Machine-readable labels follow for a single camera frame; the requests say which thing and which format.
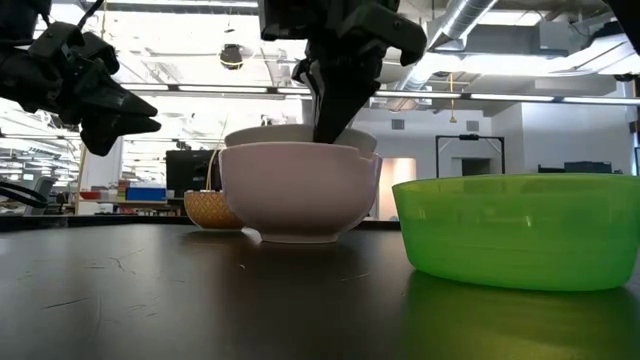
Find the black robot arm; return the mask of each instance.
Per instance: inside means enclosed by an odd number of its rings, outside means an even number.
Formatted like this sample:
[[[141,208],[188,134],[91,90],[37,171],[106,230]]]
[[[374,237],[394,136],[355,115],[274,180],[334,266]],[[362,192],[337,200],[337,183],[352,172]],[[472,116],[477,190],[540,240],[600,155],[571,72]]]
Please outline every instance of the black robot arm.
[[[115,49],[82,33],[94,4],[79,25],[50,24],[32,40],[38,15],[47,19],[51,0],[0,0],[0,97],[25,111],[46,110],[82,126],[87,149],[104,156],[122,135],[158,131],[157,110],[117,84]],[[17,46],[29,45],[28,49]]]
[[[424,30],[397,14],[399,0],[260,0],[264,40],[308,39],[293,73],[311,91],[314,141],[333,143],[380,88],[387,48],[403,66],[420,60]]]

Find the table surface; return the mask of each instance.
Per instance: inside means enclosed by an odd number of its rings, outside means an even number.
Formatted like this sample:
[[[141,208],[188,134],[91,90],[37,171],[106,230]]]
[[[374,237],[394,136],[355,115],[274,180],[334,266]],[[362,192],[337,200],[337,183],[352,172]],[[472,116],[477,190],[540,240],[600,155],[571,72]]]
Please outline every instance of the table surface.
[[[0,359],[640,358],[640,273],[562,294],[414,271],[397,231],[337,244],[122,225],[0,234]]]

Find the pipe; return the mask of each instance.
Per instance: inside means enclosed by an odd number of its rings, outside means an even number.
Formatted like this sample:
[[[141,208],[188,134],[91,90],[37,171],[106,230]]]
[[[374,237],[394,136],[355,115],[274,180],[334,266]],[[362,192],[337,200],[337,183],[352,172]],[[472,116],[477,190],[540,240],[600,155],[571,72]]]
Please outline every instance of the pipe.
[[[433,50],[451,40],[467,36],[480,19],[498,0],[451,0],[442,18],[442,25],[429,41],[427,50]]]
[[[498,0],[451,0],[442,16],[442,25],[429,40],[427,51],[451,40],[467,36]],[[429,73],[426,57],[418,62],[409,74],[398,83],[396,90],[418,91],[424,87],[433,72]]]

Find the bowl base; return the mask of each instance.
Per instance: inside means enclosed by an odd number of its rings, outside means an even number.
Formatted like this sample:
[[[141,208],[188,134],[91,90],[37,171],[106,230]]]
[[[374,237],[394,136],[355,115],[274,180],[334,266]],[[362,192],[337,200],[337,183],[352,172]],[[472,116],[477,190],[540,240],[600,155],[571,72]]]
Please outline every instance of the bowl base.
[[[280,244],[327,244],[338,240],[339,234],[333,235],[281,235],[260,233],[262,241]]]
[[[225,233],[225,232],[239,232],[242,231],[242,227],[204,227],[204,226],[198,226],[201,230],[205,230],[205,231],[215,231],[215,232],[221,232],[221,233]]]

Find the green bowl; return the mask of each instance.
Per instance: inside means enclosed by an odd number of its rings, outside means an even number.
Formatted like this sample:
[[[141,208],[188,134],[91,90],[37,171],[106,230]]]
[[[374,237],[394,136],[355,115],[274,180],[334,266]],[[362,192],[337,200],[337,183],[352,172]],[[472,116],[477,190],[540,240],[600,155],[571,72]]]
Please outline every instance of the green bowl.
[[[393,187],[409,261],[507,288],[590,291],[631,276],[640,183],[622,175],[506,175]]]

